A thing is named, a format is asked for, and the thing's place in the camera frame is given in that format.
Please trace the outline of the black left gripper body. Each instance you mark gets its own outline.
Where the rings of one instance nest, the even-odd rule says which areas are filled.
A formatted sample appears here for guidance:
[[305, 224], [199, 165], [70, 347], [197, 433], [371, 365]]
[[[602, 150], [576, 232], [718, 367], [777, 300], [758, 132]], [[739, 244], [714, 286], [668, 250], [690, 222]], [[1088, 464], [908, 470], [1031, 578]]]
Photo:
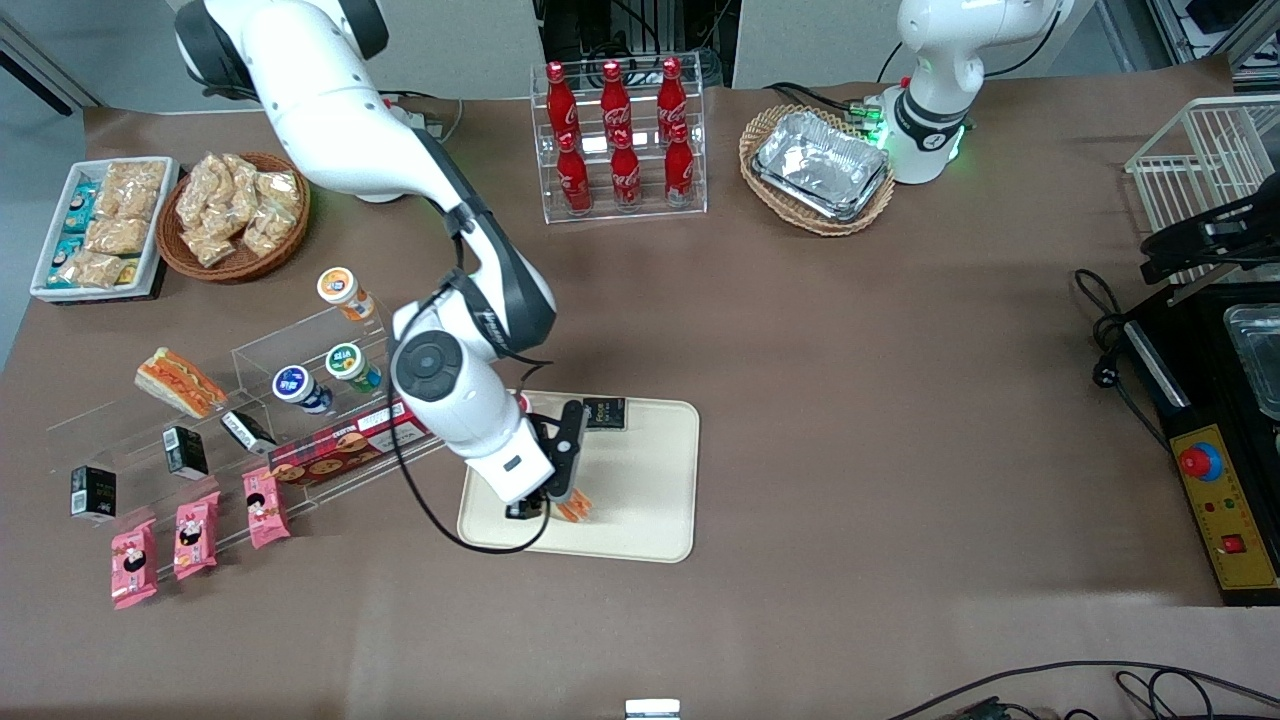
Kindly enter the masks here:
[[1279, 259], [1279, 204], [1254, 200], [1215, 219], [1215, 256], [1235, 263], [1276, 263]]

